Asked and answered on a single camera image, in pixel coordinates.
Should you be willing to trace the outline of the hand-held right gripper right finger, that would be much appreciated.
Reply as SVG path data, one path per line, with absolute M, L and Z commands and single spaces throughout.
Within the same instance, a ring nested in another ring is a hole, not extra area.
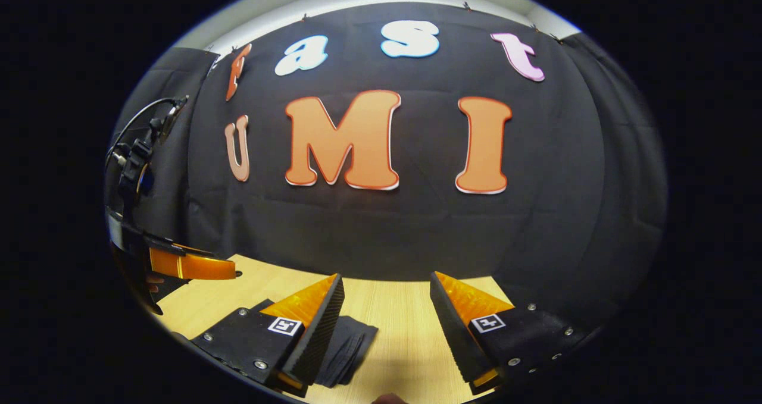
M 430 298 L 474 395 L 523 387 L 591 338 L 588 329 L 534 303 L 514 306 L 438 271 L 430 274 Z

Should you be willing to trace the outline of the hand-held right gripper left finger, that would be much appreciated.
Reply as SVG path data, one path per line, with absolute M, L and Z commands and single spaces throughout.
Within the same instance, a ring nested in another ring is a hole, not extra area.
M 277 303 L 240 307 L 190 342 L 239 376 L 305 397 L 318 377 L 345 301 L 333 274 Z

